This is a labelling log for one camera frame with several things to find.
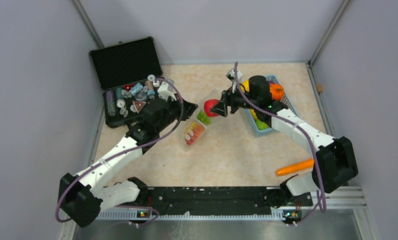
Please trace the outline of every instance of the green vegetable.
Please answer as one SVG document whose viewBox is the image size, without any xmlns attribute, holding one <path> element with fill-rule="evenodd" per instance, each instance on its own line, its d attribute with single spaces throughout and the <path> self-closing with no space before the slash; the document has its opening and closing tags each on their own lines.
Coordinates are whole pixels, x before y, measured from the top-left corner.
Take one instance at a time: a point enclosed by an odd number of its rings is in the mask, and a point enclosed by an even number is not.
<svg viewBox="0 0 398 240">
<path fill-rule="evenodd" d="M 197 120 L 199 120 L 201 123 L 205 124 L 205 125 L 211 125 L 211 118 L 209 116 L 207 116 L 203 111 L 200 111 L 197 114 Z"/>
<path fill-rule="evenodd" d="M 255 123 L 259 130 L 264 130 L 269 128 L 269 126 L 265 122 L 262 122 L 260 120 L 255 120 Z"/>
</svg>

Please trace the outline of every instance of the white wall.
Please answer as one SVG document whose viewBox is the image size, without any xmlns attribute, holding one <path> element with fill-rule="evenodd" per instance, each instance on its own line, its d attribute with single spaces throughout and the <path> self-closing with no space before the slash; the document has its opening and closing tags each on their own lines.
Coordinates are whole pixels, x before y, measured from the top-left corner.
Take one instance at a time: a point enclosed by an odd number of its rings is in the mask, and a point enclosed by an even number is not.
<svg viewBox="0 0 398 240">
<path fill-rule="evenodd" d="M 315 71 L 381 239 L 398 239 L 398 0 L 353 1 Z"/>
<path fill-rule="evenodd" d="M 147 36 L 163 64 L 307 61 L 342 0 L 81 0 L 105 46 Z"/>
<path fill-rule="evenodd" d="M 61 176 L 87 164 L 102 107 L 69 0 L 0 1 L 0 239 L 55 239 Z"/>
</svg>

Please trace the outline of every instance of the blue basket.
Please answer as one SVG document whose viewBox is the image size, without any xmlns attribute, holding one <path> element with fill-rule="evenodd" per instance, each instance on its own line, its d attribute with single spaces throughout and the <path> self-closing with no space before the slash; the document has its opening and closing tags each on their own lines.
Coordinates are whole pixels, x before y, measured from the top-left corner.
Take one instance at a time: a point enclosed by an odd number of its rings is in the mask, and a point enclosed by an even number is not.
<svg viewBox="0 0 398 240">
<path fill-rule="evenodd" d="M 272 81 L 275 84 L 282 85 L 274 74 L 265 75 L 265 78 L 266 78 L 267 81 Z M 298 115 L 296 113 L 295 108 L 293 107 L 292 103 L 289 101 L 288 97 L 286 96 L 286 94 L 283 95 L 283 98 L 280 100 L 280 102 L 286 104 L 287 107 L 290 110 L 292 110 L 292 112 L 294 114 Z M 262 136 L 265 136 L 267 134 L 270 134 L 270 133 L 274 132 L 274 129 L 272 129 L 271 127 L 267 128 L 267 129 L 264 129 L 264 130 L 259 130 L 257 124 L 255 123 L 254 117 L 252 116 L 251 111 L 249 109 L 244 109 L 244 112 L 246 113 L 247 120 L 249 121 L 249 124 L 252 127 L 253 134 L 255 135 L 255 137 L 257 137 L 257 138 L 258 137 L 262 137 Z"/>
</svg>

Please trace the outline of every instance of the black case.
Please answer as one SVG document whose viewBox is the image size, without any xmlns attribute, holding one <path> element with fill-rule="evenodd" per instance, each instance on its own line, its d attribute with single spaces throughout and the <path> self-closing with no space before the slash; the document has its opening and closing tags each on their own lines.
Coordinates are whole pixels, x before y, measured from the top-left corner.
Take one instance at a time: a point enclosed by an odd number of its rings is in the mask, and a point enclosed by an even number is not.
<svg viewBox="0 0 398 240">
<path fill-rule="evenodd" d="M 144 83 L 149 75 L 155 77 L 162 76 L 162 68 L 159 63 L 154 39 L 150 36 L 136 41 L 120 43 L 118 45 L 92 50 L 89 53 L 93 62 L 100 86 L 103 93 L 105 106 L 105 123 L 110 128 L 116 128 L 135 122 L 139 115 L 130 111 L 134 97 L 125 98 L 125 105 L 129 111 L 128 116 L 124 117 L 116 107 L 115 116 L 108 115 L 108 104 L 106 98 L 107 91 L 113 91 L 118 87 Z"/>
</svg>

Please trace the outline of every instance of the marble patterned table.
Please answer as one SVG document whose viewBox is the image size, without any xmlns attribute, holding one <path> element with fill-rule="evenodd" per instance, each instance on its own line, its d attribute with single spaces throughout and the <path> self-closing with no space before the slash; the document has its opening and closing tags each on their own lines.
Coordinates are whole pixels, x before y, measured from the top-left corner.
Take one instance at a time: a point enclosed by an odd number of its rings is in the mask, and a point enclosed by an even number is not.
<svg viewBox="0 0 398 240">
<path fill-rule="evenodd" d="M 233 64 L 164 65 L 162 70 L 165 78 L 175 81 L 184 99 L 197 103 L 210 89 L 222 91 L 230 86 L 225 74 L 232 67 Z M 276 75 L 299 117 L 325 131 L 304 63 L 239 64 L 238 70 L 244 80 L 254 75 Z M 277 169 L 310 158 L 280 132 L 255 137 L 241 109 L 218 127 L 207 130 L 189 152 L 181 147 L 184 123 L 130 162 L 108 184 L 137 177 L 151 187 L 276 186 L 289 177 L 276 176 Z M 104 125 L 95 160 L 112 149 L 127 131 L 127 126 L 112 129 Z"/>
</svg>

